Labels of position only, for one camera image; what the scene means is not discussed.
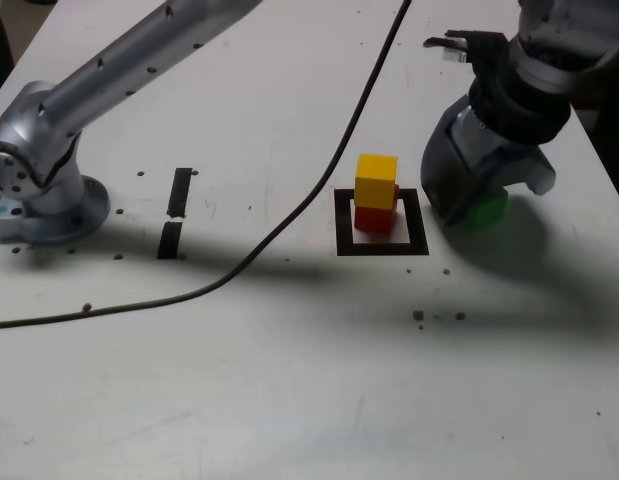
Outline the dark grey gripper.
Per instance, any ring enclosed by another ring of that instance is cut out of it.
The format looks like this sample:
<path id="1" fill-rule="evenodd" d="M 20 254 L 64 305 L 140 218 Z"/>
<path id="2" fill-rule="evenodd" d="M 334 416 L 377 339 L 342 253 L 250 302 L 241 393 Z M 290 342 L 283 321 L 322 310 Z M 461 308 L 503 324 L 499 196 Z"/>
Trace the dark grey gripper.
<path id="1" fill-rule="evenodd" d="M 556 172 L 538 146 L 516 143 L 486 126 L 461 97 L 442 115 L 421 162 L 422 188 L 445 226 L 461 223 L 488 189 L 474 174 L 484 168 L 489 184 L 524 184 L 542 196 L 553 189 Z"/>

